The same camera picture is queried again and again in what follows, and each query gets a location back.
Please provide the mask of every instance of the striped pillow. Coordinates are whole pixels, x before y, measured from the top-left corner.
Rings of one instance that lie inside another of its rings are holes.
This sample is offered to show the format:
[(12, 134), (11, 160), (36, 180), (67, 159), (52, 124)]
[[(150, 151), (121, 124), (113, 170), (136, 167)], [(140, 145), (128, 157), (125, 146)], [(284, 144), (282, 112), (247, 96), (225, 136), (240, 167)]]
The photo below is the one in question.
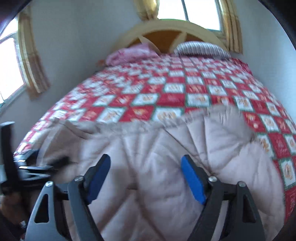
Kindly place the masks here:
[(179, 44), (175, 51), (177, 55), (203, 55), (209, 57), (230, 58), (229, 52), (221, 47), (199, 41), (190, 41)]

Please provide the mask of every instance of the bed sheet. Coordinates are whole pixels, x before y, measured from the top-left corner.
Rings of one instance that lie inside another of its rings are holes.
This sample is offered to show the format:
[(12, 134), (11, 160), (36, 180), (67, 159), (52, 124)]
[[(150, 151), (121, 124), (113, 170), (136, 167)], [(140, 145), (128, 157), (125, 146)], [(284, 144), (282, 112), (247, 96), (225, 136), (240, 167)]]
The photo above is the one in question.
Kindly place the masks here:
[(161, 56), (107, 67), (79, 84), (33, 126), (15, 154), (30, 148), (54, 118), (70, 121), (175, 118), (212, 104), (236, 105), (283, 180), (286, 217), (296, 198), (296, 129), (290, 116), (238, 59)]

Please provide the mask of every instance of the yellow curtain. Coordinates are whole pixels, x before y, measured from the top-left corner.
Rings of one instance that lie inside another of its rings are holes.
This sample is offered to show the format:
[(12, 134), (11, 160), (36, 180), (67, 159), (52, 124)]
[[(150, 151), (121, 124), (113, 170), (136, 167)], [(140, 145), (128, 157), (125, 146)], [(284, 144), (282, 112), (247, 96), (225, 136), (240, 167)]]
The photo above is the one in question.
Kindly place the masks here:
[(134, 0), (137, 13), (142, 20), (156, 19), (160, 0)]
[(38, 97), (49, 88), (38, 52), (35, 47), (30, 8), (18, 15), (18, 52), (24, 81), (31, 98)]
[(235, 53), (243, 53), (242, 32), (233, 0), (220, 0), (227, 48)]

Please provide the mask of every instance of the wooden headboard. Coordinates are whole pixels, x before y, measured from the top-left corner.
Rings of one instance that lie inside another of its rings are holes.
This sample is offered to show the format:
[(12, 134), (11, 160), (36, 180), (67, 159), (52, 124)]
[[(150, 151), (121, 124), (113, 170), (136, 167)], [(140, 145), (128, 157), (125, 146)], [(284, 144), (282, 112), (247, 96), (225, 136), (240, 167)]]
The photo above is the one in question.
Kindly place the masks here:
[(227, 51), (225, 45), (211, 31), (182, 20), (150, 20), (137, 24), (120, 36), (112, 51), (141, 42), (152, 42), (162, 53), (172, 53), (178, 44), (202, 41), (216, 44)]

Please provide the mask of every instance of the blue gripper pad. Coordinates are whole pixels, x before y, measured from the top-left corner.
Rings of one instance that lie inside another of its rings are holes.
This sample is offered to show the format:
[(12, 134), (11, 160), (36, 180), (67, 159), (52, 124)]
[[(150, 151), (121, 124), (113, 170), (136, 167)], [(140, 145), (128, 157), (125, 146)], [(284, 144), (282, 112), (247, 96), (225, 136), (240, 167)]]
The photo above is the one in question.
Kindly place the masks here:
[(207, 198), (205, 195), (205, 183), (203, 177), (198, 177), (194, 169), (197, 167), (189, 155), (185, 155), (181, 159), (181, 169), (185, 176), (185, 179), (193, 193), (194, 198), (201, 204), (205, 204)]
[(110, 170), (111, 159), (108, 155), (104, 154), (102, 156), (102, 159), (99, 160), (99, 162), (102, 162), (102, 164), (97, 169), (89, 184), (88, 193), (86, 197), (86, 201), (88, 202), (88, 204), (91, 204), (93, 200), (97, 199), (98, 194), (106, 179), (106, 176)]

